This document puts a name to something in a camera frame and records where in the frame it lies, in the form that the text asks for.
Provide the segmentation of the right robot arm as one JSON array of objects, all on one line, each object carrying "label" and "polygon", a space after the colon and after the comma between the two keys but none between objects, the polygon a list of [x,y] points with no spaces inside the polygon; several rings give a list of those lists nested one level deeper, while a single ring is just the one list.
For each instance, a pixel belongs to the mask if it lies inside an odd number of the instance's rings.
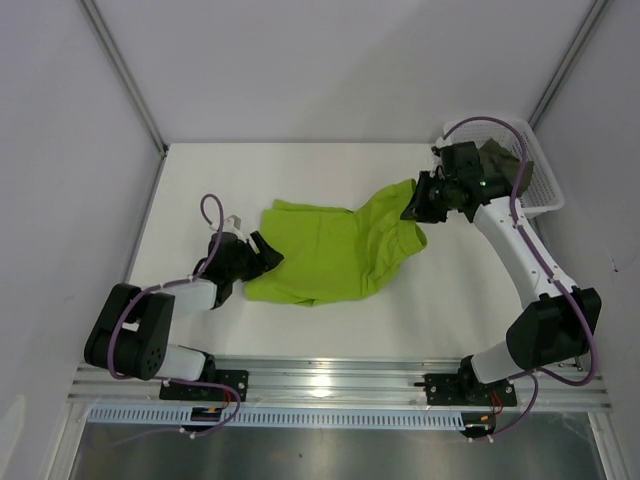
[{"label": "right robot arm", "polygon": [[598,352],[594,333],[602,300],[593,288],[581,288],[564,272],[531,227],[518,198],[526,162],[513,178],[488,170],[472,142],[432,150],[436,165],[420,173],[404,220],[444,223],[452,211],[463,214],[489,241],[518,293],[522,311],[505,338],[465,359],[469,370],[456,380],[458,395],[468,403],[489,396],[493,383],[547,372],[549,365],[589,355],[586,376],[573,386],[590,383]]}]

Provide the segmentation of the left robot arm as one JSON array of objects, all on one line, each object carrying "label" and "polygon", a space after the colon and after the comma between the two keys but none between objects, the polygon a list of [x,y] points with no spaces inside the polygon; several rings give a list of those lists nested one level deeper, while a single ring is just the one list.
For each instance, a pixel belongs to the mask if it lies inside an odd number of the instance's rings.
[{"label": "left robot arm", "polygon": [[192,398],[209,398],[217,387],[216,374],[206,368],[211,357],[170,343],[172,323],[222,306],[235,283],[254,280],[283,260],[257,231],[248,238],[234,230],[213,234],[208,256],[191,276],[145,289],[115,285],[86,341],[85,362],[116,379],[180,379]]}]

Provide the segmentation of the lime green shorts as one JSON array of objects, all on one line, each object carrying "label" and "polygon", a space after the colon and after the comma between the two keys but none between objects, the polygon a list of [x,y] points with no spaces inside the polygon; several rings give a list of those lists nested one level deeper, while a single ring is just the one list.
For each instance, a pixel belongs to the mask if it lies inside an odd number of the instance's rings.
[{"label": "lime green shorts", "polygon": [[274,201],[259,233],[284,259],[246,283],[247,299],[311,307],[378,293],[427,246],[417,223],[401,218],[415,189],[412,179],[391,184],[355,211]]}]

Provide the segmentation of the dark olive shorts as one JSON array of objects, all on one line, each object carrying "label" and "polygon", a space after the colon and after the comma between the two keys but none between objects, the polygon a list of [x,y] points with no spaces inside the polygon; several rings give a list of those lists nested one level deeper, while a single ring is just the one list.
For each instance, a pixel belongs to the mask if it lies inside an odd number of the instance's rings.
[{"label": "dark olive shorts", "polygon": [[487,140],[479,148],[478,154],[484,177],[499,182],[510,194],[520,169],[520,160],[494,139]]}]

